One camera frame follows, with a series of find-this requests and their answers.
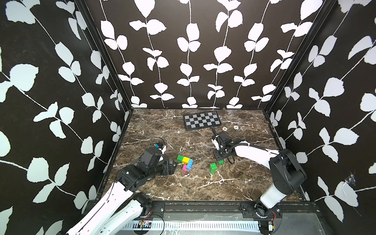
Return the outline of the pink lego brick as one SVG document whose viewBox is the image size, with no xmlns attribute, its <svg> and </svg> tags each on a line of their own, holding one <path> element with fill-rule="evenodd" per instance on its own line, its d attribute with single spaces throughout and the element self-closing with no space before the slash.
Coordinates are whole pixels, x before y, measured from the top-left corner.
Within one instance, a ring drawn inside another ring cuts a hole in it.
<svg viewBox="0 0 376 235">
<path fill-rule="evenodd" d="M 188 169 L 188 165 L 185 164 L 185 165 L 183 166 L 182 170 L 183 170 L 184 172 L 187 172 L 187 171 L 189 170 L 189 169 Z"/>
</svg>

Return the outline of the blue lego brick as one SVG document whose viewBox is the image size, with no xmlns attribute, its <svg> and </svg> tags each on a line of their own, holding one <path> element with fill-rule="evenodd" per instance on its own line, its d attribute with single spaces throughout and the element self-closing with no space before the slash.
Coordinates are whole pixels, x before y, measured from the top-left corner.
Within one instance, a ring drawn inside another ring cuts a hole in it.
<svg viewBox="0 0 376 235">
<path fill-rule="evenodd" d="M 193 166 L 193 160 L 190 159 L 189 162 L 188 162 L 188 164 L 187 164 L 187 170 L 191 170 L 192 166 Z"/>
</svg>

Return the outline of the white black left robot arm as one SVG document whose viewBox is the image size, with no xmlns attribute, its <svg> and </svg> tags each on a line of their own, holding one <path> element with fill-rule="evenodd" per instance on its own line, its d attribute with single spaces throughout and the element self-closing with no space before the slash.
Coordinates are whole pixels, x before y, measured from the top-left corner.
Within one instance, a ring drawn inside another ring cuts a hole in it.
<svg viewBox="0 0 376 235">
<path fill-rule="evenodd" d="M 114 235 L 135 218 L 151 215 L 150 198 L 137 190 L 155 176 L 174 174 L 177 164 L 165 158 L 165 150 L 165 144 L 149 147 L 120 170 L 106 194 L 67 233 Z"/>
</svg>

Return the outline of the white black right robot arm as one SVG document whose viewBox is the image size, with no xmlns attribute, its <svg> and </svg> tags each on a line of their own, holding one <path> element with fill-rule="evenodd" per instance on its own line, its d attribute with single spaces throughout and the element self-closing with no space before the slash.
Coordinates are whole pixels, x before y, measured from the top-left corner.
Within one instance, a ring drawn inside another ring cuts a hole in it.
<svg viewBox="0 0 376 235">
<path fill-rule="evenodd" d="M 292 195 L 307 179 L 307 174 L 299 164 L 296 156 L 288 149 L 271 150 L 255 146 L 242 139 L 232 140 L 228 133 L 217 133 L 211 128 L 214 156 L 218 161 L 230 157 L 241 157 L 267 167 L 272 176 L 271 186 L 257 199 L 254 208 L 256 214 L 265 218 L 272 209 L 287 196 Z"/>
</svg>

